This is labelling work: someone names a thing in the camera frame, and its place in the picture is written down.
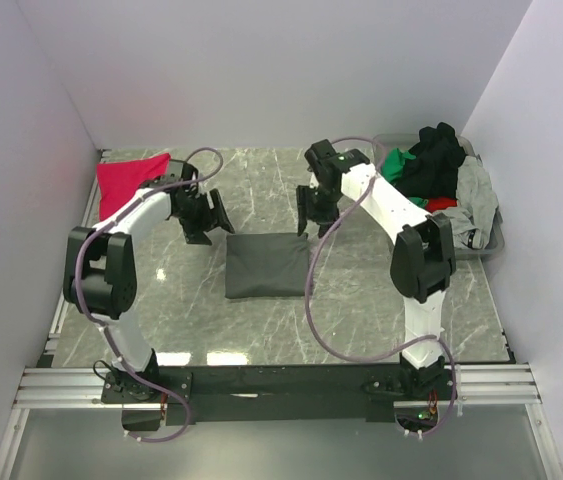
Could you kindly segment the dark grey t shirt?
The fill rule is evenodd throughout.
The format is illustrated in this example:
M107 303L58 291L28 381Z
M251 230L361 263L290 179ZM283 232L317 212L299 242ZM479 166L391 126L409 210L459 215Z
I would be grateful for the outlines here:
M230 235L226 239L225 297L302 297L309 265L306 234Z

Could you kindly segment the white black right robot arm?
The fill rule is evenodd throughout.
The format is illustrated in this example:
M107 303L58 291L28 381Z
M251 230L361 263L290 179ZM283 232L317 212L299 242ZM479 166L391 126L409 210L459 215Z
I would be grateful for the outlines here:
M400 357L398 392L421 399L452 374L441 339L442 304L456 271L451 223L430 215L387 182L372 164L337 166L335 155L315 161L309 185L297 189L299 225L320 227L318 251L349 215L363 209L393 243L390 276L404 303L405 341L391 350Z

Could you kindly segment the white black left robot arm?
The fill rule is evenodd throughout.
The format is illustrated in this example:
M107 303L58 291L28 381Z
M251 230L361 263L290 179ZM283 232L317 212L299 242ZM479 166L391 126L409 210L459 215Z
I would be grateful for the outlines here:
M108 219L73 228L67 240L63 295L94 323L114 354L112 372L137 401L161 388L156 353L133 307L138 281L135 246L158 224L175 218L191 245L211 245L207 233L234 231L217 189L141 188Z

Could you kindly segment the green t shirt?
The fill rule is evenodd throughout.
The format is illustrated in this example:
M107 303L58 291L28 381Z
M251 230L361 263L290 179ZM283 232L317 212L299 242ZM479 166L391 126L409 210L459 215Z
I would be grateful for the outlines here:
M422 187L420 165L417 157L400 148L392 149L385 157L380 170L382 177L414 205L425 209L428 200L421 196Z

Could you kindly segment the folded pink t shirt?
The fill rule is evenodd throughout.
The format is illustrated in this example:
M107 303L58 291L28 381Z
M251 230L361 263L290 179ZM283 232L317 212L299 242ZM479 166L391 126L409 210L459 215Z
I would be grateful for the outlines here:
M106 220L129 202L142 183L164 175L170 160L171 155L163 153L147 159L99 164L99 220Z

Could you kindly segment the grey plastic bin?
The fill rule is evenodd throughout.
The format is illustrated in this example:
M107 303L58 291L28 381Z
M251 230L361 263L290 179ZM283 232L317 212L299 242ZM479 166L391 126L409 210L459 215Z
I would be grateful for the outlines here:
M457 207L442 210L452 223L458 259L487 257L505 245L499 202L482 159L469 140L457 137L467 157L459 168Z

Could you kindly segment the red t shirt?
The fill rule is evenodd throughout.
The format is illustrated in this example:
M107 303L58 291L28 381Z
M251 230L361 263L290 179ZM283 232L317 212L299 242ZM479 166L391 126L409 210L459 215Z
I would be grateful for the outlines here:
M448 197L437 197L427 200L425 210L434 213L436 211L445 210L457 206L457 200Z

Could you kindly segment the black t shirt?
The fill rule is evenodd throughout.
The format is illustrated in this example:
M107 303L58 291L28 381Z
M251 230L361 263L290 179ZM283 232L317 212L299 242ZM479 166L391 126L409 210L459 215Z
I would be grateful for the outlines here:
M396 189L406 197L456 199L458 170L467 156L455 129L445 122L419 131L419 142L408 152Z

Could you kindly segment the light grey t shirt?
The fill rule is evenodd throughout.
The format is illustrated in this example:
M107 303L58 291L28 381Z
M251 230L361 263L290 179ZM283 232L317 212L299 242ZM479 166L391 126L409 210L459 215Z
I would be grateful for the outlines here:
M491 178L481 160L466 156L458 169L457 206L443 210L452 226L456 249L484 250L499 207Z

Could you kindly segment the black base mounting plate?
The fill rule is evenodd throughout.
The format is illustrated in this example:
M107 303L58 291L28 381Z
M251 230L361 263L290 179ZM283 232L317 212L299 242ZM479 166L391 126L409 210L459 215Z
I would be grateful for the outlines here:
M364 419L392 422L399 402L449 401L449 369L396 363L161 367L169 426L198 422Z

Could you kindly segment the aluminium frame rail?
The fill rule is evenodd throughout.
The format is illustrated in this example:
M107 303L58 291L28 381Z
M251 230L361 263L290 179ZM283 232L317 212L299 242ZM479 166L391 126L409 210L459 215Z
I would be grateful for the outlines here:
M459 403L464 406L540 404L527 364L456 366ZM103 381L85 368L30 368L22 374L15 409L102 408Z

